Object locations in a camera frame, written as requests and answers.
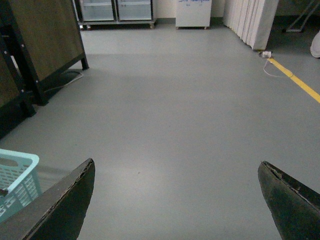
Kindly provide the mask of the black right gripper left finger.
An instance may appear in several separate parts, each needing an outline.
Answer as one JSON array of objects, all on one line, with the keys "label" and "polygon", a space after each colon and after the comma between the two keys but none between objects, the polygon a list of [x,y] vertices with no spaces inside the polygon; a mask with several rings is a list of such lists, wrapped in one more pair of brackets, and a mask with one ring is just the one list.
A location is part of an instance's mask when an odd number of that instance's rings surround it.
[{"label": "black right gripper left finger", "polygon": [[95,183],[89,158],[26,207],[0,224],[2,240],[76,240]]}]

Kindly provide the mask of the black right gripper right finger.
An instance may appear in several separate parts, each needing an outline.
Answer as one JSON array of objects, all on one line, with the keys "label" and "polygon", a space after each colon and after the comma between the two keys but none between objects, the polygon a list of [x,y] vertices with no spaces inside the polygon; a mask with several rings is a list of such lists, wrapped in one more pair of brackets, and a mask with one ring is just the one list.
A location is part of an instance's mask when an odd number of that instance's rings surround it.
[{"label": "black right gripper right finger", "polygon": [[320,238],[320,194],[267,161],[258,180],[263,198],[283,240]]}]

